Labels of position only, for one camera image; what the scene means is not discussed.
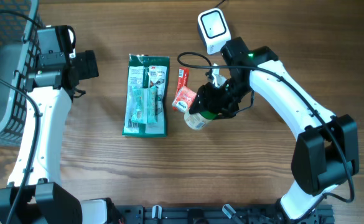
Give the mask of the teal snack packet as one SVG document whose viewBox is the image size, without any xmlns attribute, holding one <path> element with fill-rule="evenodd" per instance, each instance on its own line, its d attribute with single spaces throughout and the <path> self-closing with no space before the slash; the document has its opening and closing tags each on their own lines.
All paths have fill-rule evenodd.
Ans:
<svg viewBox="0 0 364 224">
<path fill-rule="evenodd" d="M 131 121 L 139 124 L 157 123 L 156 118 L 156 87 L 133 88 L 133 98 L 136 106 L 133 109 Z"/>
</svg>

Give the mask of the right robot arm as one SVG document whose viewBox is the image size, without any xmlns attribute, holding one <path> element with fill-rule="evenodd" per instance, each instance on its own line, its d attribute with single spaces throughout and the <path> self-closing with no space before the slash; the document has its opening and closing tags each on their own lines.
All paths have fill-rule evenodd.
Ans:
<svg viewBox="0 0 364 224">
<path fill-rule="evenodd" d="M 293 133 L 291 171 L 294 182 L 265 220 L 299 223 L 313 217 L 324 222 L 316 208 L 334 195 L 339 185 L 353 188 L 359 171 L 358 131 L 354 119 L 337 116 L 311 97 L 288 74 L 278 56 L 267 46 L 249 49 L 241 37 L 221 48 L 230 78 L 220 85 L 202 85 L 184 119 L 192 129 L 235 117 L 246 96 L 261 95 Z"/>
</svg>

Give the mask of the green lidded jar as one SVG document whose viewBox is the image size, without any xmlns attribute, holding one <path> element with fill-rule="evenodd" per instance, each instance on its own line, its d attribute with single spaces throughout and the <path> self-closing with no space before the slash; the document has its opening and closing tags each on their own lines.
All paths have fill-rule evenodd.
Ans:
<svg viewBox="0 0 364 224">
<path fill-rule="evenodd" d="M 201 130 L 206 125 L 211 123 L 217 117 L 209 111 L 201 111 L 198 113 L 190 114 L 189 110 L 184 113 L 184 120 L 188 127 L 193 130 Z"/>
</svg>

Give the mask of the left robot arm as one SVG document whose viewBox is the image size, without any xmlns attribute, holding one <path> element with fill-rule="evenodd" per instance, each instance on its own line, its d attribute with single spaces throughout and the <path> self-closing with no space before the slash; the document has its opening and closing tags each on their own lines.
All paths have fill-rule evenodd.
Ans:
<svg viewBox="0 0 364 224">
<path fill-rule="evenodd" d="M 5 188 L 0 189 L 1 223 L 82 223 L 81 202 L 61 186 L 60 154 L 65 122 L 80 80 L 96 78 L 92 50 L 76 53 L 71 26 L 38 29 L 40 52 L 24 76 L 27 110 L 21 148 Z"/>
</svg>

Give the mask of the red stick sachet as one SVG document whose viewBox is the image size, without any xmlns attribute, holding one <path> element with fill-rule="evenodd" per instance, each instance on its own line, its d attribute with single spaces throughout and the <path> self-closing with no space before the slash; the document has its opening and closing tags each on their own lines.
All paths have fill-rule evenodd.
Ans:
<svg viewBox="0 0 364 224">
<path fill-rule="evenodd" d="M 183 86 L 187 86 L 188 77 L 189 77 L 189 69 L 188 68 L 179 68 L 179 77 L 178 77 L 176 94 Z"/>
</svg>

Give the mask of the orange jar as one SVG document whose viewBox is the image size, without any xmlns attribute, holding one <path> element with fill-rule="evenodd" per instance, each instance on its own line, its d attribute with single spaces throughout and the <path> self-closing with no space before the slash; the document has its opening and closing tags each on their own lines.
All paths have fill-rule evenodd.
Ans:
<svg viewBox="0 0 364 224">
<path fill-rule="evenodd" d="M 172 106 L 175 110 L 185 113 L 191 107 L 196 96 L 196 92 L 186 86 L 183 86 L 176 94 L 175 99 L 172 102 Z"/>
</svg>

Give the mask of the green 3M package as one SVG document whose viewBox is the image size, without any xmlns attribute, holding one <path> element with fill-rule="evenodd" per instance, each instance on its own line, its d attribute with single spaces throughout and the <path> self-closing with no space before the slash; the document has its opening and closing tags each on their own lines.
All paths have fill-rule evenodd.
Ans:
<svg viewBox="0 0 364 224">
<path fill-rule="evenodd" d="M 169 82 L 170 58 L 161 56 L 129 56 L 126 92 L 125 118 L 122 135 L 140 138 L 159 138 L 167 136 L 166 96 Z M 131 121 L 136 102 L 133 88 L 156 87 L 157 123 L 139 124 Z"/>
</svg>

